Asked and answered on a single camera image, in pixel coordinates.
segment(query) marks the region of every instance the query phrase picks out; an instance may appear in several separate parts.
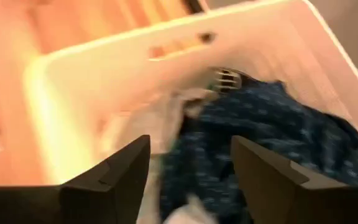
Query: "black plastic piece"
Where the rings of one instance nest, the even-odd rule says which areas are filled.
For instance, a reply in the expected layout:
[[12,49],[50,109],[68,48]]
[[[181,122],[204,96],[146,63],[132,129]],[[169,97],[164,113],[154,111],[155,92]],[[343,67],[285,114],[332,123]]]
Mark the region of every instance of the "black plastic piece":
[[358,187],[313,172],[240,136],[232,138],[231,157],[256,224],[358,223]]
[[135,224],[149,160],[141,136],[65,184],[0,187],[0,223]]

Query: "blue patterned fabric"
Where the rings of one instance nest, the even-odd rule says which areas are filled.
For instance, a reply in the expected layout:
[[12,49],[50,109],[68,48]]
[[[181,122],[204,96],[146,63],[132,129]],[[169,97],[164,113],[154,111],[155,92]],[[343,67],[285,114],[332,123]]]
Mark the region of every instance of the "blue patterned fabric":
[[246,201],[229,150],[233,135],[358,185],[358,132],[347,121],[298,103],[282,82],[246,83],[206,105],[197,119],[185,119],[177,145],[163,160],[162,221],[186,204],[188,194],[199,196],[219,223],[243,219]]

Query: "laundry basket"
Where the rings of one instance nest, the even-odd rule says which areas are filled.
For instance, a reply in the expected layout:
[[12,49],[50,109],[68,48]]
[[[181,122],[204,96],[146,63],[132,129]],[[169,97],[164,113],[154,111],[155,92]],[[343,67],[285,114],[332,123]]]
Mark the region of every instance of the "laundry basket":
[[[150,54],[200,34],[213,38],[164,57]],[[127,128],[131,117],[149,119],[140,111],[212,66],[282,80],[298,101],[358,129],[358,70],[317,10],[299,0],[238,4],[63,49],[32,64],[26,100],[45,175],[35,184],[61,184],[139,134],[153,139],[150,127]],[[106,123],[108,135],[101,128]]]

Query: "clothing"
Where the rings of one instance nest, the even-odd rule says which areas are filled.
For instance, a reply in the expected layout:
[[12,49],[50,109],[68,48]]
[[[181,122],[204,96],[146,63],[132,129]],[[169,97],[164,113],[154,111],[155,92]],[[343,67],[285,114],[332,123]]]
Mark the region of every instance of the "clothing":
[[188,194],[197,195],[219,223],[244,219],[246,201],[229,152],[233,135],[328,177],[358,185],[356,129],[337,116],[295,101],[282,82],[242,79],[242,88],[207,104],[196,119],[185,118],[176,146],[163,160],[162,222],[187,203]]

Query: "white laundry basket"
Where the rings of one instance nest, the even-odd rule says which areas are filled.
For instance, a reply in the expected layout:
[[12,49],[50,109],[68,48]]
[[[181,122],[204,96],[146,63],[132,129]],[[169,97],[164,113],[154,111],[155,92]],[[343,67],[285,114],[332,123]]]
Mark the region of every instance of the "white laundry basket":
[[[204,33],[214,33],[208,44],[150,58],[154,47]],[[131,117],[150,119],[139,111],[210,66],[282,80],[298,101],[358,129],[358,71],[317,10],[300,0],[238,4],[60,50],[29,67],[25,90],[46,182],[61,184],[149,133],[127,128]],[[108,135],[99,128],[105,121]]]

